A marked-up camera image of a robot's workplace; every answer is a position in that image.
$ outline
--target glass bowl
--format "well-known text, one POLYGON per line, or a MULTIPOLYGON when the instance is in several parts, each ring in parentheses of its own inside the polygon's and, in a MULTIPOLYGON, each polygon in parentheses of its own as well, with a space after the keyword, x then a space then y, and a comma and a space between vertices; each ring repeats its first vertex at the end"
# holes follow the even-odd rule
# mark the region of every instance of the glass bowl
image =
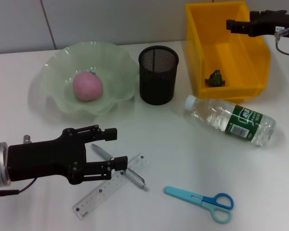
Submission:
POLYGON ((53 55, 44 65, 41 92, 52 97, 64 113, 87 111, 95 115, 108 112, 118 101, 135 93, 139 74, 137 63, 122 47, 107 42, 81 42, 53 55), (81 101, 72 83, 76 74, 92 71, 103 83, 103 95, 93 101, 81 101))

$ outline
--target silver pen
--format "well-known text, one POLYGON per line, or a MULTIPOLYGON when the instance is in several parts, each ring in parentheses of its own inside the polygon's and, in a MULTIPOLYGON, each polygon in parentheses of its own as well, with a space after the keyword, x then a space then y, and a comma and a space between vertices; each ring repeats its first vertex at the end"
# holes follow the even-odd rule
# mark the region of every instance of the silver pen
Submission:
MULTIPOLYGON (((111 158, 113 158, 113 156, 111 154, 109 154, 108 152, 106 152, 103 148, 97 146, 96 144, 92 144, 92 148, 95 150, 95 152, 102 157, 104 160, 110 160, 111 158)), ((149 191, 149 187, 146 186, 145 184, 145 180, 139 176, 137 173, 135 173, 133 170, 131 170, 130 168, 127 168, 125 171, 125 176, 134 184, 136 184, 139 188, 145 190, 145 191, 149 191)))

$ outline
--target white table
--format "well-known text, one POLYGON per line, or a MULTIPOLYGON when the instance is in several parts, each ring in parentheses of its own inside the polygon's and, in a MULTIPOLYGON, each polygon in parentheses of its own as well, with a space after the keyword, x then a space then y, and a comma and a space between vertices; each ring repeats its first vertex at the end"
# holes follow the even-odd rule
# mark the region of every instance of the white table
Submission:
MULTIPOLYGON (((192 93, 184 42, 160 43, 180 57, 170 103, 148 105, 137 90, 133 100, 104 116, 67 116, 52 101, 41 102, 38 73, 57 51, 1 54, 0 141, 19 144, 25 134, 32 141, 45 141, 68 127, 98 124, 118 129, 118 141, 98 143, 106 150, 129 157, 135 155, 129 148, 141 150, 153 159, 149 171, 141 174, 149 192, 128 182, 82 221, 71 206, 100 182, 74 186, 61 176, 40 178, 22 194, 0 198, 0 231, 289 231, 289 57, 276 52, 273 37, 266 39, 272 52, 268 88, 244 103, 277 121, 265 148, 190 121, 178 110, 192 93), (214 222, 207 210, 165 195, 167 185, 206 196, 230 194, 235 201, 232 220, 214 222)), ((149 45, 124 48, 138 62, 138 54, 149 45)), ((289 51, 289 39, 282 38, 280 48, 289 51)), ((87 157, 101 160, 90 148, 87 157)), ((29 182, 12 182, 10 188, 21 189, 29 182)))

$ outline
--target ruler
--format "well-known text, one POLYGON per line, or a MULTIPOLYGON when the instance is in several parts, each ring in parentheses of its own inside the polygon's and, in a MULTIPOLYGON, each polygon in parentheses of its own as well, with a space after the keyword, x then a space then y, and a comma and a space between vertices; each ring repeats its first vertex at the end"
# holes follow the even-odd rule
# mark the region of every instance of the ruler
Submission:
MULTIPOLYGON (((145 166, 149 164, 147 156, 138 154, 128 164, 128 168, 138 173, 145 166)), ((115 172, 111 180, 107 180, 89 192, 80 201, 78 201, 73 207, 73 211, 76 213, 80 220, 88 216, 93 210, 95 210, 101 203, 107 200, 112 194, 120 189, 128 179, 125 177, 125 171, 115 172)))

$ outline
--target pen holder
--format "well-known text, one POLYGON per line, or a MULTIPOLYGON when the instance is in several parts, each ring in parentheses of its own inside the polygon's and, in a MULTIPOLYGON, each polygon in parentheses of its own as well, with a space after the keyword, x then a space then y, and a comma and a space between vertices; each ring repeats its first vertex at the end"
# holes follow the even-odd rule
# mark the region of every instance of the pen holder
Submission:
POLYGON ((139 55, 140 96, 148 104, 168 103, 174 94, 179 57, 165 46, 152 46, 139 55))

